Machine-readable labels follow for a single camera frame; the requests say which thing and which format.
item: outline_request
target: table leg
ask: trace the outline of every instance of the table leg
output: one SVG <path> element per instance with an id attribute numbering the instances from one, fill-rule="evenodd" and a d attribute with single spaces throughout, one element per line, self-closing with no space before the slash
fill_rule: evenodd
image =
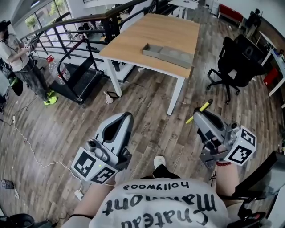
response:
<path id="1" fill-rule="evenodd" d="M 183 7 L 180 6 L 179 8 L 179 18 L 182 18 L 183 15 Z"/>
<path id="2" fill-rule="evenodd" d="M 277 84 L 277 86 L 275 86 L 273 88 L 273 90 L 270 91 L 270 93 L 268 94 L 268 96 L 272 96 L 273 93 L 276 92 L 276 90 L 285 82 L 285 78 L 282 78 L 281 81 Z"/>
<path id="3" fill-rule="evenodd" d="M 171 98 L 171 101 L 170 101 L 170 105 L 169 105 L 169 108 L 168 108 L 168 111 L 167 111 L 167 115 L 171 115 L 172 114 L 172 111 L 173 111 L 174 106 L 176 104 L 176 101 L 178 99 L 179 93 L 180 93 L 180 91 L 182 89 L 184 79 L 185 78 L 183 78 L 183 77 L 178 77 L 177 78 L 176 86 L 175 86 L 174 91 L 173 91 L 173 95 L 172 95 L 172 98 Z"/>
<path id="4" fill-rule="evenodd" d="M 239 29 L 241 29 L 241 26 L 243 25 L 243 23 L 244 23 L 244 17 L 242 18 L 242 20 L 240 22 Z"/>
<path id="5" fill-rule="evenodd" d="M 187 20 L 188 8 L 185 8 L 184 19 Z"/>
<path id="6" fill-rule="evenodd" d="M 121 87 L 120 87 L 120 84 L 119 84 L 117 76 L 116 76 L 116 72 L 115 72 L 115 70 L 113 68 L 112 61 L 109 60 L 109 59 L 106 59 L 106 58 L 103 58 L 103 60 L 104 60 L 104 63 L 106 64 L 106 66 L 107 66 L 108 76 L 111 78 L 113 87 L 115 88 L 115 91 L 116 91 L 117 95 L 119 97 L 121 97 L 122 96 L 122 91 L 121 91 Z"/>
<path id="7" fill-rule="evenodd" d="M 259 35 L 259 38 L 258 38 L 258 40 L 257 40 L 257 42 L 256 42 L 256 44 L 255 44 L 255 46 L 257 46 L 258 41 L 260 40 L 260 37 L 261 37 L 261 34 Z"/>
<path id="8" fill-rule="evenodd" d="M 265 59 L 263 60 L 263 62 L 262 62 L 262 64 L 261 64 L 262 66 L 266 63 L 266 61 L 268 60 L 268 58 L 269 58 L 270 55 L 271 55 L 271 52 L 270 52 L 270 50 L 269 50 L 267 56 L 265 57 Z"/>

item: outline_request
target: hand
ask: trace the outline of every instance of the hand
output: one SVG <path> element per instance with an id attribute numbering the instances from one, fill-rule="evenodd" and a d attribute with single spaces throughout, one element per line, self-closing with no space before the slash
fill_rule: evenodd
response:
<path id="1" fill-rule="evenodd" d="M 30 49 L 30 48 L 24 48 L 24 49 L 22 49 L 22 51 L 23 51 L 24 53 L 27 53 L 27 52 L 31 51 L 31 49 Z"/>

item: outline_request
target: neon green shoe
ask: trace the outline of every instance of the neon green shoe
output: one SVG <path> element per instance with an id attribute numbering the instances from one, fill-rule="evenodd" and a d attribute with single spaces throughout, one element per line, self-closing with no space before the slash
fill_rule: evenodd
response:
<path id="1" fill-rule="evenodd" d="M 48 96 L 51 97 L 53 93 L 54 93 L 54 90 L 49 90 Z"/>
<path id="2" fill-rule="evenodd" d="M 55 102 L 57 102 L 57 97 L 50 97 L 47 102 L 44 102 L 45 105 L 53 105 Z"/>

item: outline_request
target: gray box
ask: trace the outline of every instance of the gray box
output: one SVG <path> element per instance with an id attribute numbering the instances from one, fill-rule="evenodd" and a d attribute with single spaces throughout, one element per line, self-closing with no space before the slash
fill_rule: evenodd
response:
<path id="1" fill-rule="evenodd" d="M 161 49 L 161 46 L 146 44 L 142 49 L 142 54 L 158 58 Z"/>
<path id="2" fill-rule="evenodd" d="M 192 54 L 167 46 L 163 47 L 159 52 L 159 59 L 187 69 L 191 67 L 193 57 Z"/>

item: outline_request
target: wooden floor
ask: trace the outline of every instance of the wooden floor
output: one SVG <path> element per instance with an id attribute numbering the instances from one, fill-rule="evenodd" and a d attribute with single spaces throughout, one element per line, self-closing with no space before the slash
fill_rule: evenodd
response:
<path id="1" fill-rule="evenodd" d="M 199 159 L 202 143 L 197 127 L 185 121 L 194 108 L 214 100 L 210 109 L 229 121 L 237 121 L 257 135 L 257 151 L 252 160 L 240 169 L 240 179 L 251 174 L 277 148 L 283 117 L 276 94 L 268 97 L 263 77 L 256 77 L 239 96 L 231 88 L 232 101 L 225 105 L 226 89 L 222 85 L 209 91 L 207 72 L 217 69 L 217 61 L 225 36 L 235 38 L 239 32 L 234 25 L 216 19 L 200 7 L 188 13 L 188 19 L 200 23 L 200 32 L 192 77 L 185 80 L 179 100 L 171 116 L 166 112 L 176 83 L 173 77 L 137 68 L 122 85 L 123 96 L 107 105 L 103 91 L 113 90 L 110 80 L 101 80 L 96 88 L 99 94 L 85 106 L 79 106 L 62 96 L 52 106 L 44 106 L 39 98 L 28 111 L 16 114 L 16 127 L 31 142 L 36 157 L 43 165 L 62 161 L 70 166 L 75 154 L 92 137 L 99 124 L 109 116 L 129 111 L 134 116 L 134 128 L 129 144 L 133 155 L 128 170 L 119 181 L 146 176 L 153 171 L 153 158 L 164 155 L 167 167 L 184 178 L 208 182 L 212 175 Z M 10 122 L 12 114 L 28 105 L 35 95 L 25 88 L 21 97 L 10 92 L 4 119 Z M 0 179 L 16 184 L 20 199 L 11 190 L 0 189 L 0 205 L 7 215 L 28 213 L 35 220 L 57 221 L 71 214 L 78 203 L 74 192 L 80 183 L 61 165 L 42 169 L 35 162 L 26 141 L 13 127 L 0 122 Z M 83 192 L 89 184 L 83 183 Z M 256 208 L 266 205 L 258 204 Z"/>

